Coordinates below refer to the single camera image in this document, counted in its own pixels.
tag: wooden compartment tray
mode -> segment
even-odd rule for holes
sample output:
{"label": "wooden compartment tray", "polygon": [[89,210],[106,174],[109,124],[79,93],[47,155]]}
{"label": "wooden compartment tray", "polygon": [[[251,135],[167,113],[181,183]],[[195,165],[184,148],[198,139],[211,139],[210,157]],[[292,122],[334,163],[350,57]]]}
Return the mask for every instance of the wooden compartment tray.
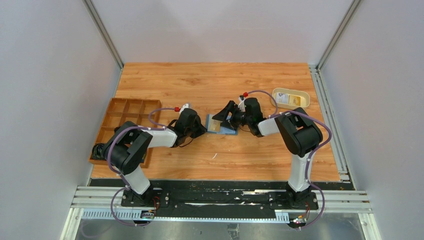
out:
{"label": "wooden compartment tray", "polygon": [[[103,121],[101,123],[100,129],[97,133],[95,143],[107,143],[111,137],[114,135],[114,129],[116,127],[122,126],[126,121],[131,121],[137,125],[144,127],[156,127],[148,119],[149,113],[153,110],[161,108],[162,103],[160,100],[151,100],[151,99],[134,99],[134,98],[112,98],[110,99],[109,106],[107,107],[106,114],[104,115]],[[159,121],[160,111],[155,112],[152,115],[152,119],[155,122]],[[140,166],[142,168],[147,168],[150,163],[150,158],[152,157],[152,148],[147,150],[147,154],[141,160]],[[90,157],[88,161],[95,165],[107,165],[106,160],[96,160]]]}

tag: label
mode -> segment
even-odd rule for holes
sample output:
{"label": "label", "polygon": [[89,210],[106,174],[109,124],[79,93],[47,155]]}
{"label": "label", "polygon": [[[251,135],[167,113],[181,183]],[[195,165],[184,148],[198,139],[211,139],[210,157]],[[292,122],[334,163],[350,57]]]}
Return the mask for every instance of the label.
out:
{"label": "label", "polygon": [[295,96],[295,95],[290,95],[290,97],[288,98],[288,104],[293,105],[293,106],[300,106],[301,105],[301,97]]}
{"label": "label", "polygon": [[275,101],[278,104],[289,104],[289,94],[287,93],[282,93],[282,92],[277,92],[275,95]]}

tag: wooden table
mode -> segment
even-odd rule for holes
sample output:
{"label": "wooden table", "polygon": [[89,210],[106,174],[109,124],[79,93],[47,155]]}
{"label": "wooden table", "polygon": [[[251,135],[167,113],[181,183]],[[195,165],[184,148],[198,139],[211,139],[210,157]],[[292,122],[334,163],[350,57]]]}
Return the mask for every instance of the wooden table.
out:
{"label": "wooden table", "polygon": [[[305,63],[126,63],[115,96],[159,99],[164,108],[190,102],[205,125],[207,114],[219,112],[229,100],[237,102],[244,92],[271,93],[278,87],[307,92],[310,106],[306,112],[323,120]],[[274,112],[266,94],[252,93],[250,97],[258,98],[264,116]],[[164,110],[160,123],[167,125],[177,118],[176,112]],[[327,133],[321,130],[326,138]],[[259,138],[238,131],[238,135],[206,133],[183,148],[157,147],[150,166],[143,171],[150,179],[287,181],[290,165],[291,153],[280,134]],[[95,165],[91,177],[117,176],[108,166]],[[311,179],[340,180],[329,144],[316,153]]]}

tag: white wall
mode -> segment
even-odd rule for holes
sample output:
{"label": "white wall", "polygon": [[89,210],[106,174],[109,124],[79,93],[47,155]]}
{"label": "white wall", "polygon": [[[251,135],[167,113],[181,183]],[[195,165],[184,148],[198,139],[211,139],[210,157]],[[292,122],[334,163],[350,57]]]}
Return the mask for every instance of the white wall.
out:
{"label": "white wall", "polygon": [[58,239],[119,77],[83,2],[0,3],[0,239]]}
{"label": "white wall", "polygon": [[318,63],[352,0],[94,0],[124,62]]}
{"label": "white wall", "polygon": [[424,1],[364,0],[322,73],[384,240],[422,239]]}

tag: robotic arm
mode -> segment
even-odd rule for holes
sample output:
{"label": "robotic arm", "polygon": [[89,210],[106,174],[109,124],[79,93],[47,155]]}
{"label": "robotic arm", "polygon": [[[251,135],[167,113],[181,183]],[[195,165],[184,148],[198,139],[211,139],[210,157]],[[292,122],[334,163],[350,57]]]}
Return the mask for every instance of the robotic arm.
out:
{"label": "robotic arm", "polygon": [[[240,104],[229,101],[227,106],[214,115],[212,119],[221,121],[223,127],[237,129],[240,125],[248,125],[250,132],[256,137],[264,137],[280,133],[287,149],[291,152],[291,172],[286,186],[286,199],[291,207],[304,205],[305,199],[311,195],[308,179],[311,175],[309,164],[307,178],[307,154],[317,148],[323,140],[323,134],[310,119],[293,113],[280,114],[276,117],[264,118],[258,100],[254,97],[245,98],[241,95]],[[294,110],[307,115],[303,108]]]}
{"label": "robotic arm", "polygon": [[113,146],[110,163],[118,169],[123,178],[131,186],[139,199],[146,204],[152,199],[148,191],[150,182],[140,168],[140,163],[147,153],[147,149],[155,147],[175,148],[181,146],[186,138],[195,139],[206,132],[196,111],[185,104],[179,110],[179,118],[173,120],[167,129],[131,129],[121,134],[128,128],[137,127],[131,121],[125,122],[116,129],[113,137],[104,145],[101,154],[107,159],[113,141],[119,136]]}

